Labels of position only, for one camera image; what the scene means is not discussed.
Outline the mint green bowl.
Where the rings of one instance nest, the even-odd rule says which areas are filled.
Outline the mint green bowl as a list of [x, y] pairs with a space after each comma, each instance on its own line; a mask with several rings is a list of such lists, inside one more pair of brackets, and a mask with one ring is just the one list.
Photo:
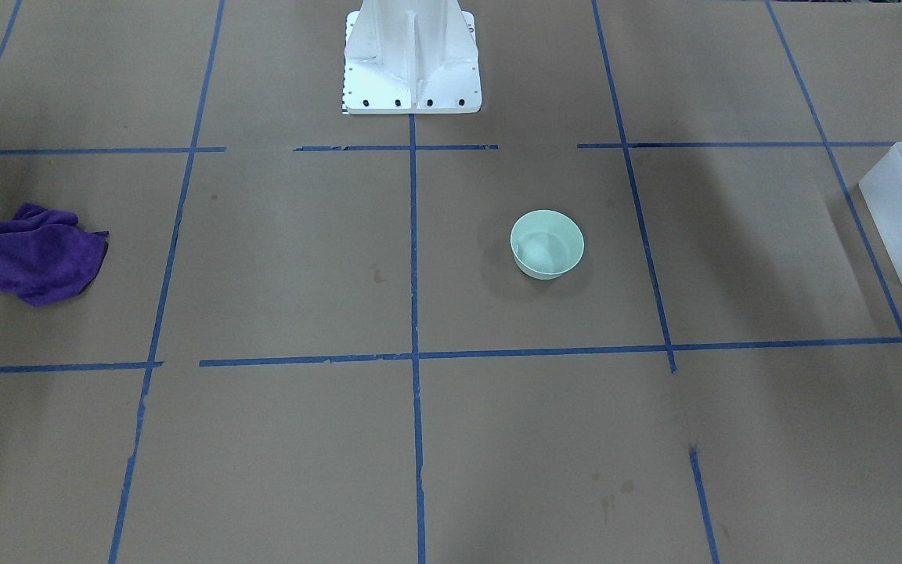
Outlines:
[[586, 250], [579, 225], [568, 215], [548, 208], [518, 218], [509, 242], [517, 268], [536, 280], [554, 280], [572, 271]]

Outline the purple cloth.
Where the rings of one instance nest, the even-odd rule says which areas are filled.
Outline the purple cloth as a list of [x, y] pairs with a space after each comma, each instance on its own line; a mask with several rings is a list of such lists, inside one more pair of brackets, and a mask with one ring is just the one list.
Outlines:
[[78, 215], [35, 203], [0, 222], [0, 292], [34, 307], [79, 296], [96, 281], [110, 232], [86, 231]]

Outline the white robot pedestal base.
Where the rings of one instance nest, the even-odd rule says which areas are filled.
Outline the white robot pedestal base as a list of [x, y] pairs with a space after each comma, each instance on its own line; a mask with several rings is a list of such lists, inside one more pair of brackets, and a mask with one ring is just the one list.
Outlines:
[[346, 16], [344, 57], [344, 114], [481, 110], [475, 18], [458, 1], [364, 1]]

